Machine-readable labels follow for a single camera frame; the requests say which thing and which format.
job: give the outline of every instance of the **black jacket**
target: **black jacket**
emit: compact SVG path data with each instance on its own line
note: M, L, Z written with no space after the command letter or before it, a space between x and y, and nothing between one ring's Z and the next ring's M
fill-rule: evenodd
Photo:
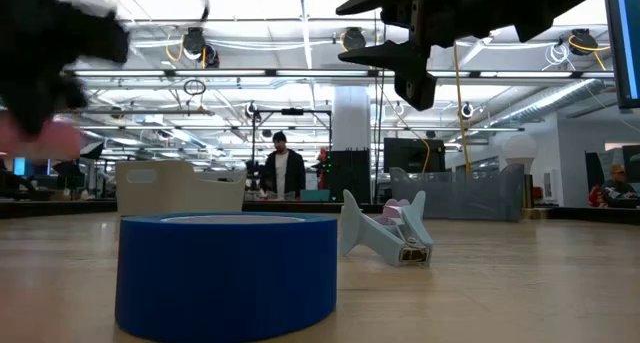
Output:
M276 183L276 152L269 154L267 163L260 179L260 187L265 191L278 192ZM296 197L300 196L300 191L305 189L307 184L302 156L289 149L287 158L287 173L284 178L285 193L296 192Z
M640 205L640 197L629 184L608 180L600 189L607 205L611 208L635 208Z

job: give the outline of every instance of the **yellow cable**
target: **yellow cable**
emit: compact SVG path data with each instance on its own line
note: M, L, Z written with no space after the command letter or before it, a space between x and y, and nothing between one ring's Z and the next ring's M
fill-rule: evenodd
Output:
M598 52L593 52L593 54L596 56L598 63L600 63L600 67L602 67L602 70L606 71L607 67L604 66L604 63L602 63L602 58L600 58L600 55L598 54Z
M391 102L389 102L389 99L387 98L386 94L385 94L385 99L387 100L387 104L391 107L391 110L393 110L393 113L395 113L398 116L398 119L400 119L402 124L404 124L411 133L415 134L415 136L418 137L418 139L420 139L422 143L424 143L425 147L427 147L427 158L424 160L424 165L422 166L422 174L424 174L427 171L427 164L429 163L429 157L431 156L431 147L429 146L429 143L424 138L422 138L418 133L416 133L413 129L411 129L411 127L409 127L407 122L405 122L404 119L402 119L402 117L400 116L400 113L396 112L395 107L391 104Z
M572 46L578 48L578 49L582 49L584 51L588 51L588 52L602 52L602 51L606 51L611 49L611 47L604 47L604 48L587 48L587 47L583 47L581 45L578 45L576 43L573 43L573 38L575 38L576 36L571 36L569 37L569 44L571 44Z
M180 38L180 54L178 55L178 58L174 57L171 55L171 52L169 52L169 45L167 44L165 46L165 50L167 51L167 57L169 57L169 59L171 59L174 62L179 61L180 59L182 59L182 49L184 48L184 34L182 35L182 38Z
M467 174L471 173L471 163L469 162L469 152L467 151L467 135L464 130L462 119L462 93L460 92L460 64L458 63L458 44L453 42L453 60L456 66L456 88L458 89L458 121L460 122L460 135L462 137L462 150L464 151L464 167Z

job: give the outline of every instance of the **white column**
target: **white column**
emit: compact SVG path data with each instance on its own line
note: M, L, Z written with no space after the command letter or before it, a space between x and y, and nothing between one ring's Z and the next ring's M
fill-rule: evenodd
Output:
M333 150L371 149L371 108L367 87L335 87Z

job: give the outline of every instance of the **ductwork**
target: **ductwork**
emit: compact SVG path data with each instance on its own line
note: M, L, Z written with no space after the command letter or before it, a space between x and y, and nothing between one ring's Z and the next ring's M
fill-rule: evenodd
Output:
M514 120L525 123L541 119L549 113L598 95L604 88L603 80L588 79L564 87L545 89L519 102L517 107L514 106L506 114L499 115L500 118L492 119L490 125L504 125Z

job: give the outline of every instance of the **blue painter's tape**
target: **blue painter's tape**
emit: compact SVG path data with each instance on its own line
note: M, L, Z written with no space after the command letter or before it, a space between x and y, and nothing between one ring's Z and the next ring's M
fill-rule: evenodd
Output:
M171 221L186 216L190 222ZM180 343L251 341L299 330L335 309L336 255L337 222L329 217L123 218L116 322L134 336Z

